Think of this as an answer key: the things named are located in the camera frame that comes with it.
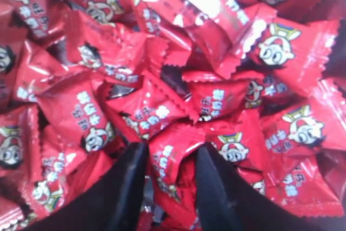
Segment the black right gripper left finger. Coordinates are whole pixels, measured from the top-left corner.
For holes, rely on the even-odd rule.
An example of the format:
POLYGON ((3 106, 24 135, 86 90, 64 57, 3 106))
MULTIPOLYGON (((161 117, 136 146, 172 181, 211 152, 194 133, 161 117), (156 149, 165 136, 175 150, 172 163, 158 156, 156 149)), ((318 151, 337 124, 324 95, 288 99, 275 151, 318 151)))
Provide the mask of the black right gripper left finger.
POLYGON ((135 230, 141 211, 148 145, 128 145, 85 193, 27 230, 135 230))

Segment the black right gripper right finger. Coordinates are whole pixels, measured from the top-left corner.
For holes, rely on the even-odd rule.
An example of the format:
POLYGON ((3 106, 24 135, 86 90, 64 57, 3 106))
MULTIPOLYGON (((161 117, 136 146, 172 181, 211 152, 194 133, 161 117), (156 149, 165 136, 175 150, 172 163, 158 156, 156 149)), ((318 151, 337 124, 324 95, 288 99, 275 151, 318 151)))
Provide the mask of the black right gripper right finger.
POLYGON ((316 230, 256 191, 211 144, 197 150, 195 178, 203 230, 316 230))

